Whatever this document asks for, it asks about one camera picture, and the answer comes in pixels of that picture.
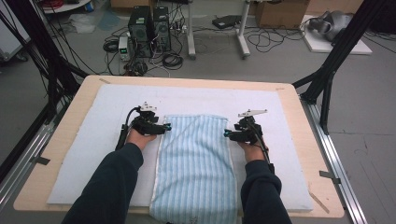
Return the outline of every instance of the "black tape strip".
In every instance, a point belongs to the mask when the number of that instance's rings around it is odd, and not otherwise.
[[[319,175],[322,177],[330,178],[334,184],[341,184],[341,179],[336,178],[334,174],[325,171],[319,171]]]
[[[47,165],[50,162],[50,160],[47,159],[47,158],[44,158],[44,157],[34,157],[34,158],[32,158],[30,160],[30,162],[35,162],[35,163],[40,163],[40,164],[43,164],[43,165]]]

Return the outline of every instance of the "towel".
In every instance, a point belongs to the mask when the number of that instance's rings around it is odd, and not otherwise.
[[[172,131],[162,139],[149,213],[178,223],[233,224],[236,179],[227,139],[227,119],[210,115],[168,116]]]

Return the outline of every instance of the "sleeve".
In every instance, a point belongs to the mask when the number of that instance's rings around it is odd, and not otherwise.
[[[241,189],[244,223],[291,223],[280,199],[282,183],[271,174],[266,161],[251,161]]]
[[[124,223],[142,164],[132,143],[107,154],[62,223]]]

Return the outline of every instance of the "dark sleeve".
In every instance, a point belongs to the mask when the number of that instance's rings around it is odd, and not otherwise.
[[[246,166],[247,179],[241,189],[244,223],[291,223],[280,200],[282,183],[271,174],[266,161],[251,161]]]
[[[107,154],[62,223],[124,223],[142,164],[132,143]]]

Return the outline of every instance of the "folded towel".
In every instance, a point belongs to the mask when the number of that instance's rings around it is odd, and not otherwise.
[[[236,180],[227,139],[227,119],[168,116],[172,131],[162,139],[149,213],[177,223],[233,224]]]

